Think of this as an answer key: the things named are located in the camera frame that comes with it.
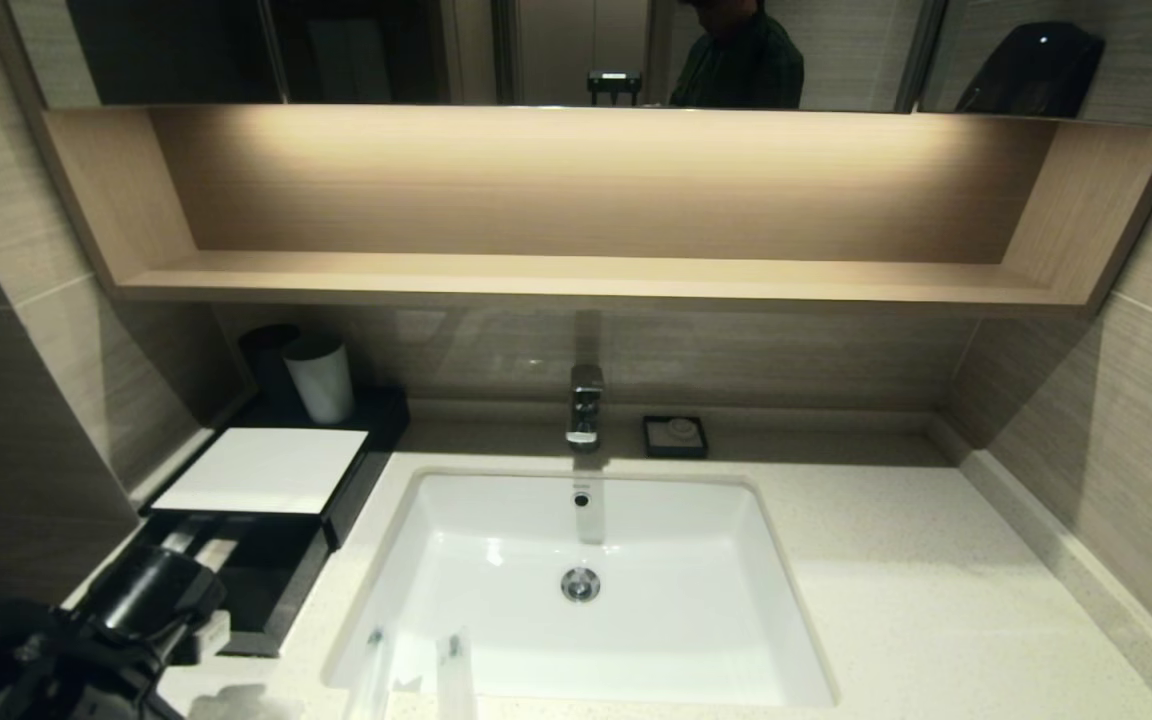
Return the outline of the black cup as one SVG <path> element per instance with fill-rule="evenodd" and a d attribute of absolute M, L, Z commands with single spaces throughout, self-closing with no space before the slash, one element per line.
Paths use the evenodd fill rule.
<path fill-rule="evenodd" d="M 293 324 L 262 325 L 238 338 L 238 351 L 266 404 L 280 410 L 301 407 L 300 393 L 285 365 L 285 347 L 301 338 L 301 329 Z"/>

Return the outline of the black soap dish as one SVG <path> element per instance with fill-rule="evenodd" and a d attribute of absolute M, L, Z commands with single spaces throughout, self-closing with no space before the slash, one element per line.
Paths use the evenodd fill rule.
<path fill-rule="evenodd" d="M 699 441 L 689 445 L 672 442 L 666 434 L 666 423 L 675 416 L 645 416 L 643 419 L 643 442 L 647 457 L 659 458 L 705 458 L 708 457 L 708 439 L 699 416 L 685 416 L 700 429 Z"/>

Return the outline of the white cup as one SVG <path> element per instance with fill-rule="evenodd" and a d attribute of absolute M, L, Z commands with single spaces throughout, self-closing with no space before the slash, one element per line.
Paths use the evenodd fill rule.
<path fill-rule="evenodd" d="M 343 423 L 355 414 L 355 392 L 346 344 L 338 334 L 302 334 L 282 350 L 308 418 L 320 425 Z"/>

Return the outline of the black amenity drawer box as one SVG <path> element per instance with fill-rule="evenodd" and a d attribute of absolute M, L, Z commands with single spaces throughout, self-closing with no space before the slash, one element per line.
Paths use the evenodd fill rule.
<path fill-rule="evenodd" d="M 143 501 L 152 511 L 306 516 L 329 548 L 343 546 L 410 424 L 401 388 L 355 397 L 344 420 L 316 425 L 303 410 L 252 397 Z"/>

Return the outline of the wall mirror cabinet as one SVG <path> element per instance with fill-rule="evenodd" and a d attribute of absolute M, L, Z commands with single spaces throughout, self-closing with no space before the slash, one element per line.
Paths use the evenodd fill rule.
<path fill-rule="evenodd" d="M 241 104 L 957 113 L 1011 28 L 1106 41 L 1152 126 L 1152 0 L 1 0 L 50 109 Z"/>

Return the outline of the chrome faucet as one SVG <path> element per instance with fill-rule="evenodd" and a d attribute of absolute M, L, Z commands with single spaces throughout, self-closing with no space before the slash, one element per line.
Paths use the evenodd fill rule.
<path fill-rule="evenodd" d="M 573 366 L 570 414 L 566 441 L 576 454 L 594 454 L 600 448 L 599 415 L 605 388 L 602 369 L 594 364 Z"/>

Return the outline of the white sink basin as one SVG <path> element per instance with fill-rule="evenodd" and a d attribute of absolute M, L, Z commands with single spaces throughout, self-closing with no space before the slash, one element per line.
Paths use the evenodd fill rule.
<path fill-rule="evenodd" d="M 590 568 L 593 602 L 561 577 Z M 828 708 L 835 684 L 744 483 L 425 471 L 399 506 L 326 680 L 351 694 L 382 626 L 391 691 L 435 694 L 467 629 L 479 696 Z"/>

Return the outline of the light wooden wall shelf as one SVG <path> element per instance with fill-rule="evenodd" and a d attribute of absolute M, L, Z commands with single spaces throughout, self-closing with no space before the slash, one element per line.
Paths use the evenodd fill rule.
<path fill-rule="evenodd" d="M 119 300 L 923 316 L 1102 305 L 1152 128 L 957 115 L 52 109 Z"/>

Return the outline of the black wall hair dryer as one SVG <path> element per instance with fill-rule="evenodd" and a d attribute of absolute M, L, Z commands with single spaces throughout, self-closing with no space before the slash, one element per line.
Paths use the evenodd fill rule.
<path fill-rule="evenodd" d="M 1079 118 L 1106 41 L 1071 22 L 1011 28 L 975 73 L 957 113 L 1010 118 Z"/>

